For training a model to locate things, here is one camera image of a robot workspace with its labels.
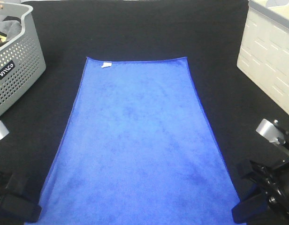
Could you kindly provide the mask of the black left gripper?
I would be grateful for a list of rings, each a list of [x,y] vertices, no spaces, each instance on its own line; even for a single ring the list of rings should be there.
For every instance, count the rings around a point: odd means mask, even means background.
[[[39,201],[39,189],[32,177],[24,173],[0,171],[0,217],[37,222],[42,208],[31,201]]]

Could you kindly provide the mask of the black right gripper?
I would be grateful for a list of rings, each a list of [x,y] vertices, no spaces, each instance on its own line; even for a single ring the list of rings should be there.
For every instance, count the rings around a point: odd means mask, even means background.
[[[262,191],[239,202],[232,209],[235,223],[247,223],[265,213],[268,207],[281,219],[289,221],[289,158],[273,166],[249,159],[236,165],[241,179],[251,179]]]

